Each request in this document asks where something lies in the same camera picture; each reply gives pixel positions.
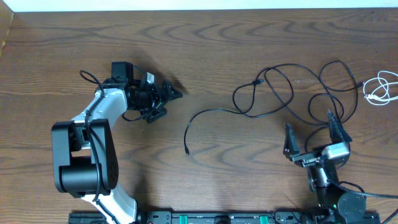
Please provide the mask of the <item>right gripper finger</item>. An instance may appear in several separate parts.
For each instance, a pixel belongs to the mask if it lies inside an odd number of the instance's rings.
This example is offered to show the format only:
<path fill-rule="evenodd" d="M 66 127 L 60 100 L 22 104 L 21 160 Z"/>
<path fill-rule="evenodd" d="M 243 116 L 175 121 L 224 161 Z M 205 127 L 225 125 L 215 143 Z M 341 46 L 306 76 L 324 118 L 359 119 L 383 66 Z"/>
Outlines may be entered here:
<path fill-rule="evenodd" d="M 289 123 L 285 123 L 285 143 L 283 155 L 291 161 L 294 157 L 300 155 L 300 148 L 294 136 L 292 126 Z"/>
<path fill-rule="evenodd" d="M 339 119 L 331 111 L 328 111 L 328 127 L 332 143 L 347 143 L 352 141 L 352 138 L 344 130 Z"/>

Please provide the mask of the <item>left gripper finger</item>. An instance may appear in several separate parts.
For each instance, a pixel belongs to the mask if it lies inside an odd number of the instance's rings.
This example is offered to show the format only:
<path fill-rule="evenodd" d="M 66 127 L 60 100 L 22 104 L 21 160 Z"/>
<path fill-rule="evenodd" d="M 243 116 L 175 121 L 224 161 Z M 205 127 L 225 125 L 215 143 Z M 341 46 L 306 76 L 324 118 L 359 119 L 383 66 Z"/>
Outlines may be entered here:
<path fill-rule="evenodd" d="M 161 117 L 165 116 L 166 114 L 167 114 L 166 108 L 154 109 L 147 114 L 145 120 L 148 124 L 150 124 L 160 119 Z"/>
<path fill-rule="evenodd" d="M 164 80 L 161 84 L 160 99 L 162 101 L 172 101 L 182 98 L 183 93 L 177 90 L 170 82 Z"/>

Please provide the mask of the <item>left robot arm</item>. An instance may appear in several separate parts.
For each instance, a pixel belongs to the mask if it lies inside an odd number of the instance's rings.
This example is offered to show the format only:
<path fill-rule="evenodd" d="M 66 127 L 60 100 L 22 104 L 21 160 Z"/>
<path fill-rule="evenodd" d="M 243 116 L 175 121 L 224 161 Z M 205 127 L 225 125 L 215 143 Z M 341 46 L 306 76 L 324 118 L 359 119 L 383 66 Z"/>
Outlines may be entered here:
<path fill-rule="evenodd" d="M 167 112 L 165 104 L 183 96 L 171 83 L 107 79 L 78 116 L 52 126 L 53 174 L 57 190 L 91 203 L 105 223 L 147 223 L 118 182 L 119 166 L 111 130 L 127 110 L 152 123 Z"/>

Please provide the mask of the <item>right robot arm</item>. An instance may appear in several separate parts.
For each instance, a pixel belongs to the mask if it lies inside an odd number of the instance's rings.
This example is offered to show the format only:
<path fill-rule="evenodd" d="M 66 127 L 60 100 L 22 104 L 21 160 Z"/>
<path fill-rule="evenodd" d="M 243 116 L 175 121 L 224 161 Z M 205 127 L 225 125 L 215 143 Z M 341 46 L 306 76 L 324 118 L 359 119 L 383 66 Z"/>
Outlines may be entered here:
<path fill-rule="evenodd" d="M 285 124 L 283 155 L 296 166 L 309 172 L 309 184 L 317 195 L 318 208 L 303 212 L 301 223 L 363 223 L 365 221 L 366 196 L 363 189 L 350 192 L 339 181 L 336 165 L 344 163 L 351 155 L 350 142 L 340 121 L 328 113 L 328 129 L 331 143 L 301 153 L 292 126 Z"/>

